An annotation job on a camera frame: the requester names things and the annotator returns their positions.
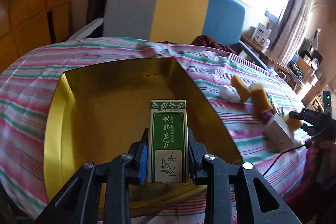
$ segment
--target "gold metallic bin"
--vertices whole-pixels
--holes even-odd
[[[149,127],[152,99],[186,100],[188,127],[196,141],[224,161],[241,164],[221,119],[174,58],[106,62],[69,70],[60,77],[45,132],[48,200],[84,162],[109,162],[139,141]],[[132,186],[132,216],[168,208],[204,189],[192,183]]]

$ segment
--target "purple object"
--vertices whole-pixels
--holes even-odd
[[[261,113],[259,117],[260,117],[260,119],[262,119],[262,121],[264,123],[267,123],[269,121],[269,119],[271,119],[273,117],[273,115],[274,114],[272,113],[272,111],[268,110],[268,111],[266,111],[264,113]]]

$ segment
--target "striped curtain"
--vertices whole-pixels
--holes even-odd
[[[273,48],[273,58],[286,66],[301,46],[313,0],[295,0],[288,21]]]

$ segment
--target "yellow sponge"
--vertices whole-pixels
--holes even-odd
[[[247,88],[247,86],[244,84],[244,82],[237,76],[233,75],[231,78],[231,86],[235,87],[240,99],[243,102],[246,102],[248,98],[251,96],[250,90]]]
[[[264,113],[273,109],[269,100],[267,99],[266,91],[262,84],[253,84],[250,86],[251,99],[254,107],[254,111],[257,114]]]
[[[285,117],[283,117],[283,120],[288,125],[288,128],[291,132],[294,132],[295,130],[299,129],[302,126],[301,120],[293,119],[289,115],[286,115]]]

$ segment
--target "silver rivet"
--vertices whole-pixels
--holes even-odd
[[[123,158],[123,160],[129,160],[132,158],[132,155],[130,153],[125,153],[122,154],[121,157]]]
[[[250,162],[244,162],[243,167],[247,170],[251,170],[253,168],[253,164]]]
[[[85,169],[90,169],[90,168],[92,168],[93,163],[88,161],[88,162],[84,163],[83,166],[84,166]]]
[[[205,154],[204,155],[204,158],[206,160],[214,160],[215,159],[215,156],[213,154]]]

